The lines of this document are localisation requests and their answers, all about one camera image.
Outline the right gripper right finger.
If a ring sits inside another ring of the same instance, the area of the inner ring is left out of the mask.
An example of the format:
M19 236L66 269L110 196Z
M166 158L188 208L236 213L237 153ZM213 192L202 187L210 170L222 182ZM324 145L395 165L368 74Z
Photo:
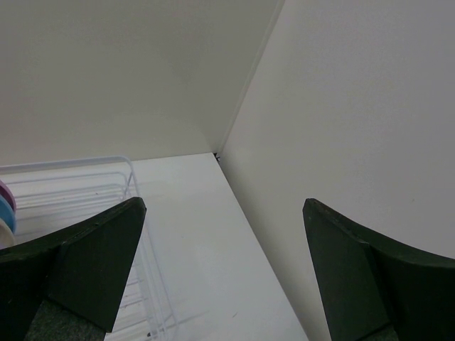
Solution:
M453 340L454 260L306 199L306 240L332 340Z

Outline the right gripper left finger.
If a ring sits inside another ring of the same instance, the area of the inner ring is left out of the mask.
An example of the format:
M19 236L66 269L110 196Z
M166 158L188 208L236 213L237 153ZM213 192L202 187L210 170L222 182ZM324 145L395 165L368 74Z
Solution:
M114 327L146 216L131 197L1 250L2 340L103 340Z

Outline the cream plate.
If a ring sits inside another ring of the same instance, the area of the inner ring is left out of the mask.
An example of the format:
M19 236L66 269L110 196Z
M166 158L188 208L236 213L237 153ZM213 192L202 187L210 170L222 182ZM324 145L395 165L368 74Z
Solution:
M0 219L0 249L13 247L16 244L13 232L5 221Z

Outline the blue plate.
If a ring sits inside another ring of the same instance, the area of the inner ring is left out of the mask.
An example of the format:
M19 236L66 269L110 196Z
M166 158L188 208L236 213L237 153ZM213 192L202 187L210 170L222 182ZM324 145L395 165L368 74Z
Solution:
M0 197L0 215L1 219L8 225L11 232L15 234L17 227L15 213L2 196Z

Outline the pink plate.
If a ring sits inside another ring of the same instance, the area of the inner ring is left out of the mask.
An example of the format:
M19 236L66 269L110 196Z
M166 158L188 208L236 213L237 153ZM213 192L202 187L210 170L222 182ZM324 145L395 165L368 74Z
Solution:
M2 181L0 180L0 192L1 196L7 201L7 203L11 206L11 209L15 212L16 211L16 200L9 189L9 187Z

